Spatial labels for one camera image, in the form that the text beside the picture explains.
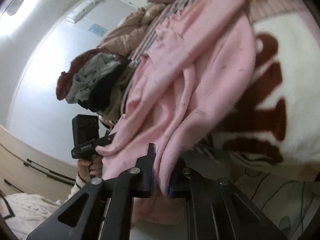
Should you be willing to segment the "person's left hand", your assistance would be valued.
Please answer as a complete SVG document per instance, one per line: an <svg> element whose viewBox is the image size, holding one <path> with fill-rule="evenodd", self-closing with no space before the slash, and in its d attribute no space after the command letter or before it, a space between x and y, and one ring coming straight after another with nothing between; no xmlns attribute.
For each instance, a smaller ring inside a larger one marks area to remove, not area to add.
<svg viewBox="0 0 320 240"><path fill-rule="evenodd" d="M92 177L102 177L103 163L102 156L94 157L92 161L79 159L77 161L79 177L84 182L89 182Z"/></svg>

